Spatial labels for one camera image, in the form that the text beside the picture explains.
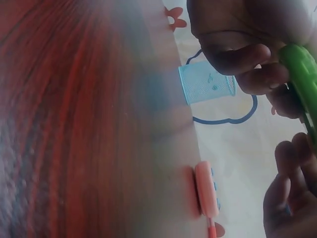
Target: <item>finger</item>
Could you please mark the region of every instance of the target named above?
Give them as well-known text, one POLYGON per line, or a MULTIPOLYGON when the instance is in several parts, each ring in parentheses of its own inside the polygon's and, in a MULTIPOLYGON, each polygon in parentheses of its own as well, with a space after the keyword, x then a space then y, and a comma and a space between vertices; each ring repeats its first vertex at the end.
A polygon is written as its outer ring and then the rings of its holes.
POLYGON ((267 94, 268 100, 282 117, 299 118, 303 114, 303 107, 299 99, 290 92, 286 85, 281 85, 267 94))
POLYGON ((267 237, 290 217, 286 211, 290 186, 289 178, 278 175, 265 194, 263 212, 267 237))
POLYGON ((247 94, 263 95, 289 81, 288 70, 279 63, 265 64, 236 76, 240 88, 247 94))
POLYGON ((304 133, 295 135, 292 143, 296 148, 308 189, 317 196, 317 160, 309 146, 307 135, 304 133))
POLYGON ((202 50, 215 69, 224 75, 248 72, 271 57, 269 48, 262 44, 248 45, 239 50, 229 51, 220 51, 213 46, 203 46, 202 50))
POLYGON ((288 203, 292 213, 314 202, 316 198, 307 188, 294 145, 289 141, 280 143, 275 150, 275 159, 278 173, 291 181, 288 203))

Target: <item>blue dot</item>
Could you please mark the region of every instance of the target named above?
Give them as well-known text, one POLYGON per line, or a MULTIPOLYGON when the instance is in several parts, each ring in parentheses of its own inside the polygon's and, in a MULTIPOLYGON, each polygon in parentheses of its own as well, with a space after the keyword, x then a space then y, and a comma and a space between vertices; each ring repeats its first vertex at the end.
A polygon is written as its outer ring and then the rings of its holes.
POLYGON ((219 202, 218 198, 217 198, 217 205, 218 205, 218 209, 220 210, 221 205, 220 205, 220 202, 219 202))

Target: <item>green toy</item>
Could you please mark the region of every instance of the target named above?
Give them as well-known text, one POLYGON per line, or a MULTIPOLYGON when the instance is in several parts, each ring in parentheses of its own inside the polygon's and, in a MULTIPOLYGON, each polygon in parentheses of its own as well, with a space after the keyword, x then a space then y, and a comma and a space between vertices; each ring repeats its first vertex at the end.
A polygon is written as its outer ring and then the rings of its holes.
POLYGON ((304 123, 317 152, 317 64, 301 46, 288 45, 279 51, 279 58, 290 73, 289 88, 296 92, 304 109, 304 123))

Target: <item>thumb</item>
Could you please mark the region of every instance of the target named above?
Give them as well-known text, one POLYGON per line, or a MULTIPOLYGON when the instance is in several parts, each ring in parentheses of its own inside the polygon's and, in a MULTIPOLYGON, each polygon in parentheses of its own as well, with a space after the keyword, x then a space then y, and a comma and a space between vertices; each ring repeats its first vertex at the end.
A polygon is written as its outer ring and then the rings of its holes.
POLYGON ((287 212, 287 198, 290 188, 290 179, 280 175, 276 176, 268 188, 263 202, 266 235, 271 234, 290 216, 287 212))

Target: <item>light blue mesh cup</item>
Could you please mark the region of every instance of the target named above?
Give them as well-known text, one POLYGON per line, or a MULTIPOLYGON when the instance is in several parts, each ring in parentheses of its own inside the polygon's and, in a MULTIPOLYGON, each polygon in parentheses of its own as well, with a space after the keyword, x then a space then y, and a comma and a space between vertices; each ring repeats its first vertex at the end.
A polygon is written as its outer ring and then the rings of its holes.
POLYGON ((236 95, 235 77, 218 73, 208 61, 179 67, 179 75, 188 105, 236 95))

